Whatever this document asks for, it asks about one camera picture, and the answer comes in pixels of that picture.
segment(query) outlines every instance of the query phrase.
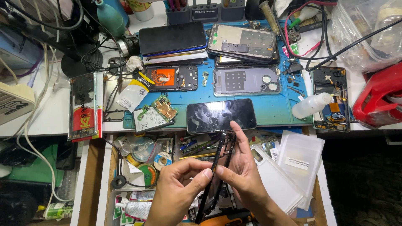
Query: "pen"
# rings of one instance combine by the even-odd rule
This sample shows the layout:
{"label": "pen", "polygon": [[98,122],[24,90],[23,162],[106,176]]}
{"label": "pen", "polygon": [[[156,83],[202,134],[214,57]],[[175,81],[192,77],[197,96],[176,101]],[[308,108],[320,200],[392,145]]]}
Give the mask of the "pen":
{"label": "pen", "polygon": [[176,0],[177,11],[180,11],[180,0]]}
{"label": "pen", "polygon": [[169,5],[172,8],[172,11],[174,12],[174,4],[173,4],[173,0],[169,0]]}
{"label": "pen", "polygon": [[166,11],[170,12],[170,8],[169,8],[169,3],[168,3],[168,1],[165,0],[165,1],[163,1],[163,3],[165,4]]}

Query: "barcode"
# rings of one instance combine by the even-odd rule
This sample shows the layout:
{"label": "barcode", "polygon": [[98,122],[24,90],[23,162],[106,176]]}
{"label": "barcode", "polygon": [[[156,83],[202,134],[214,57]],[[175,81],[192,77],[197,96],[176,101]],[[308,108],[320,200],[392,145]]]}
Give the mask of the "barcode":
{"label": "barcode", "polygon": [[127,107],[130,108],[131,107],[131,103],[128,100],[123,101],[123,104]]}

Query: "clear plastic box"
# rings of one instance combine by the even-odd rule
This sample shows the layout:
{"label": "clear plastic box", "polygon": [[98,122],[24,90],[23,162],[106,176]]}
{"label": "clear plastic box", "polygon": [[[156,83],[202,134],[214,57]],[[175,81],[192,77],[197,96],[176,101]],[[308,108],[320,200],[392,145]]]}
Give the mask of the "clear plastic box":
{"label": "clear plastic box", "polygon": [[306,195],[298,207],[308,210],[324,140],[284,130],[277,164]]}
{"label": "clear plastic box", "polygon": [[261,145],[253,144],[250,148],[268,195],[281,210],[290,215],[306,200],[304,192],[262,150]]}
{"label": "clear plastic box", "polygon": [[[393,7],[390,4],[393,1],[395,0],[339,0],[337,7],[332,11],[328,26],[328,33],[331,36],[329,41],[333,43],[334,52],[384,27],[386,22],[383,20],[386,18],[383,14],[389,14],[390,7]],[[402,25],[395,25],[392,30],[392,33],[402,33]],[[379,36],[375,35],[342,53],[340,58],[349,68],[361,72],[374,72],[402,59],[401,39],[392,42],[393,51],[390,51],[390,48],[381,48],[379,40],[381,40]]]}

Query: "red cable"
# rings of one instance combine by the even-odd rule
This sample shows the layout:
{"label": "red cable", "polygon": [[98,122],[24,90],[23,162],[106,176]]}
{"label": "red cable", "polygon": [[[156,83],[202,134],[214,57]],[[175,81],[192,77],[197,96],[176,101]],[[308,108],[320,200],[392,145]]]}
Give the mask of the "red cable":
{"label": "red cable", "polygon": [[[298,8],[297,10],[293,11],[293,12],[286,18],[286,21],[285,21],[285,37],[286,37],[286,43],[287,43],[287,45],[288,45],[289,47],[290,47],[290,44],[289,44],[289,37],[287,36],[287,20],[289,20],[289,17],[290,17],[291,15],[293,15],[293,13],[295,13],[295,12],[301,10],[305,5],[311,4],[311,3],[314,3],[314,4],[316,4],[316,5],[330,5],[330,6],[335,6],[335,5],[336,5],[336,2],[309,1],[309,2],[306,2],[304,5],[302,5],[300,8]],[[315,46],[313,46],[309,51],[307,51],[305,54],[303,54],[303,55],[296,55],[296,54],[293,52],[293,50],[292,50],[291,48],[289,48],[289,51],[290,51],[293,55],[295,55],[295,56],[302,57],[302,56],[308,54],[309,52],[311,52],[312,50],[316,49],[319,45],[320,45],[320,41],[319,41]]]}

